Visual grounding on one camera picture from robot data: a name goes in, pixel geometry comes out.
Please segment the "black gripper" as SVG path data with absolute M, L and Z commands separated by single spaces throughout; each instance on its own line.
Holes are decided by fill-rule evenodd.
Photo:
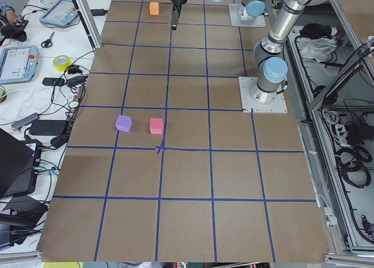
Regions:
M 171 29 L 176 30 L 179 22 L 179 17 L 181 14 L 181 5 L 187 3 L 188 0 L 171 0 L 174 4 L 172 9 L 172 16 L 171 16 Z

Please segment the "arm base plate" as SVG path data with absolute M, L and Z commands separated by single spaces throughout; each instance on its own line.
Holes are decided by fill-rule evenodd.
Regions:
M 286 114 L 288 109 L 284 93 L 263 92 L 257 86 L 258 77 L 239 77 L 242 111 L 250 114 Z
M 247 5 L 229 4 L 231 26 L 264 28 L 266 26 L 264 12 L 265 4 L 262 1 L 252 1 Z

